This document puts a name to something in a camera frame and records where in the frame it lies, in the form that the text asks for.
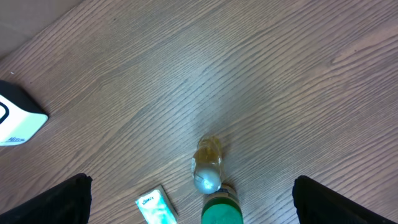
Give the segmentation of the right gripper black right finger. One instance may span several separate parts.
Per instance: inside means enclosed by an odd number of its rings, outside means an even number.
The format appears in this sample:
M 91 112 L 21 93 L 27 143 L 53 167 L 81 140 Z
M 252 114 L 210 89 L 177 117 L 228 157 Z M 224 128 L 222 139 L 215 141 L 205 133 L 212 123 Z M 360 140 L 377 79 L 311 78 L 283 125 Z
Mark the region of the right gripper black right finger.
M 396 224 L 304 175 L 292 196 L 300 224 Z

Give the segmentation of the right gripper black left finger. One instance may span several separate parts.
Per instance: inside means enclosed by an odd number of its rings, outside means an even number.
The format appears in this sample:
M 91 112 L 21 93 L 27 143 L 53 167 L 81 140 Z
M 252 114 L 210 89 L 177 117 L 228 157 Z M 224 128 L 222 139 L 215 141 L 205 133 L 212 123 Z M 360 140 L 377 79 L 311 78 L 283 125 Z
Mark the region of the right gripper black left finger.
M 1 214 L 3 224 L 87 224 L 93 179 L 80 173 Z

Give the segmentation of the small teal box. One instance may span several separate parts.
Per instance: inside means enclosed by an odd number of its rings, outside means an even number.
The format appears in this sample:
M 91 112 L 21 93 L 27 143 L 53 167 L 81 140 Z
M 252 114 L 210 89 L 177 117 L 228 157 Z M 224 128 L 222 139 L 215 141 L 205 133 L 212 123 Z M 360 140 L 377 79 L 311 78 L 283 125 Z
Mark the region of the small teal box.
M 178 214 L 163 186 L 158 185 L 140 195 L 136 205 L 147 224 L 177 224 Z

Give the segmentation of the green lid jar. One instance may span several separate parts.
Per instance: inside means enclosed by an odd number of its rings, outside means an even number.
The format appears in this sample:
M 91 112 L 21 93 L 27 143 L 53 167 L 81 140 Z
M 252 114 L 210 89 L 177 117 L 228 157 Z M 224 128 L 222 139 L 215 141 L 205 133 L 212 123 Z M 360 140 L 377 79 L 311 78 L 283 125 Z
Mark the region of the green lid jar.
M 243 214 L 236 191 L 229 185 L 204 198 L 201 224 L 243 224 Z

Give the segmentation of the yellow dish soap bottle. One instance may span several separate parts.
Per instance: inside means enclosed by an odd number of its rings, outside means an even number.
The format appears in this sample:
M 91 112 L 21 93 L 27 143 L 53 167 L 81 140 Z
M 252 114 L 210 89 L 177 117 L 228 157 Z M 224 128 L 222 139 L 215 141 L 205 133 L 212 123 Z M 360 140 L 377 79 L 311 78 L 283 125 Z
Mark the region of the yellow dish soap bottle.
M 213 194 L 222 184 L 222 152 L 220 140 L 203 136 L 191 159 L 193 184 L 203 194 Z

